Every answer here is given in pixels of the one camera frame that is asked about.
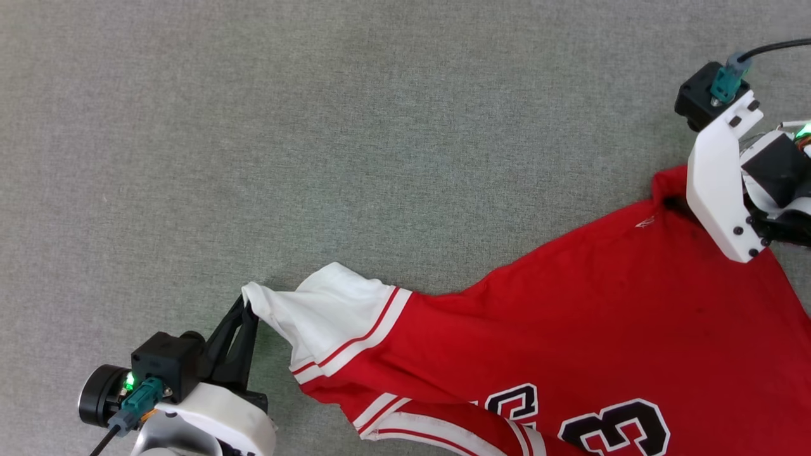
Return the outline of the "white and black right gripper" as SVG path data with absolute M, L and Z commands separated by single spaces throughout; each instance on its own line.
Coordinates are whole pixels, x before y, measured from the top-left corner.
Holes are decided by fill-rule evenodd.
M 687 204 L 733 262 L 773 242 L 811 248 L 811 119 L 749 136 L 762 118 L 746 92 L 700 130 L 687 161 Z

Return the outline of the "red and white basketball jersey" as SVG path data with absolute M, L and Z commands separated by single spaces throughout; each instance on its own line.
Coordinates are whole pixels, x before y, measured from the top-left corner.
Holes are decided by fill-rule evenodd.
M 728 260 L 653 195 L 431 296 L 330 263 L 241 294 L 360 438 L 460 456 L 811 456 L 811 318 L 770 251 Z

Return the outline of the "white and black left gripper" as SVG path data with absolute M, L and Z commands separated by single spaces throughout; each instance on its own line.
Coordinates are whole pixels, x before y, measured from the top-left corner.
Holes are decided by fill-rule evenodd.
M 258 318 L 251 303 L 239 296 L 206 341 L 203 380 L 218 381 L 246 391 L 254 355 Z M 206 436 L 226 443 L 244 456 L 273 456 L 276 427 L 260 407 L 232 391 L 202 382 L 177 404 L 159 402 L 155 407 L 174 414 Z

